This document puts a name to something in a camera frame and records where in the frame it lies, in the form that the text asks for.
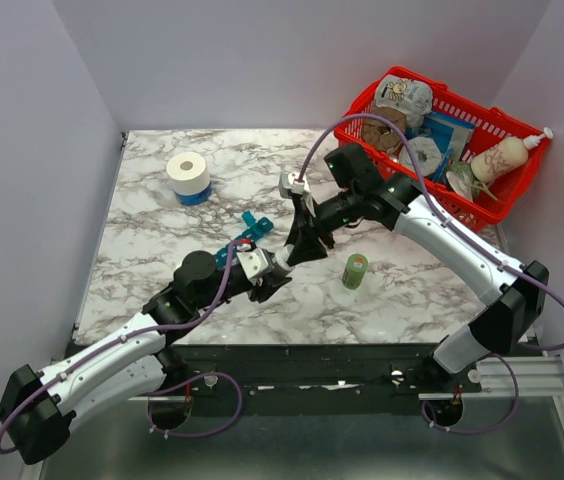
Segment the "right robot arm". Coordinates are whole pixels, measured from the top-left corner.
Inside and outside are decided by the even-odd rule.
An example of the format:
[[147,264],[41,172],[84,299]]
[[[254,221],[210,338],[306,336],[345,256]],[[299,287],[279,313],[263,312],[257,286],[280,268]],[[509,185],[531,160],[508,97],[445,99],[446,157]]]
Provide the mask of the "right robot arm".
[[288,265],[325,258],[334,246],[334,231],[368,220],[416,242],[450,268],[485,308],[445,337],[426,360],[422,379],[433,391],[447,390],[469,364],[490,353],[506,354],[517,344],[544,308],[542,288],[549,272],[543,264],[523,265],[466,228],[453,232],[414,178],[402,173],[383,178],[358,144],[330,152],[325,162],[341,191],[322,203],[297,175],[280,177],[280,192],[295,209]]

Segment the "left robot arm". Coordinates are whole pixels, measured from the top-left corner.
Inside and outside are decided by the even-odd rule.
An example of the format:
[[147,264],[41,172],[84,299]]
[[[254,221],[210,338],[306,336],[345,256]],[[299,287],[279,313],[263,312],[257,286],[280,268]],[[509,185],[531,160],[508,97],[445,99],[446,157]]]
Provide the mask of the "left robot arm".
[[109,405],[137,394],[176,393],[184,372],[168,348],[235,296],[268,300],[291,280],[291,251],[233,241],[223,265],[209,252],[191,252],[172,281],[113,333],[40,370],[25,364],[13,371],[0,400],[0,455],[17,453],[37,464]]

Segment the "teal weekly pill organizer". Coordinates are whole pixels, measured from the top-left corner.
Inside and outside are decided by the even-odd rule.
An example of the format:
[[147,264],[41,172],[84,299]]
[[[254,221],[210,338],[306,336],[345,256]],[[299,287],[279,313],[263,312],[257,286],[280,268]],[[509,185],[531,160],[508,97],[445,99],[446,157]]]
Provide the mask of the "teal weekly pill organizer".
[[[246,240],[257,242],[268,235],[274,228],[273,222],[266,216],[256,218],[251,211],[245,211],[241,217],[246,225],[246,229],[236,237],[239,243],[244,243]],[[220,269],[223,269],[226,265],[228,249],[229,245],[226,244],[214,255],[216,264]]]

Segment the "white pill bottle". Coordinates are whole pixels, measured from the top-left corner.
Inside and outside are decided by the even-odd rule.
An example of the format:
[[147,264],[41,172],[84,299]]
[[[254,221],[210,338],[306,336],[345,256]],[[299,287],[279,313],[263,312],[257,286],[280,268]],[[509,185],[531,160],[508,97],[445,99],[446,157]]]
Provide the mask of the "white pill bottle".
[[274,254],[274,264],[278,269],[281,269],[286,273],[292,272],[294,267],[289,265],[289,257],[290,251],[288,250],[288,246],[280,248]]

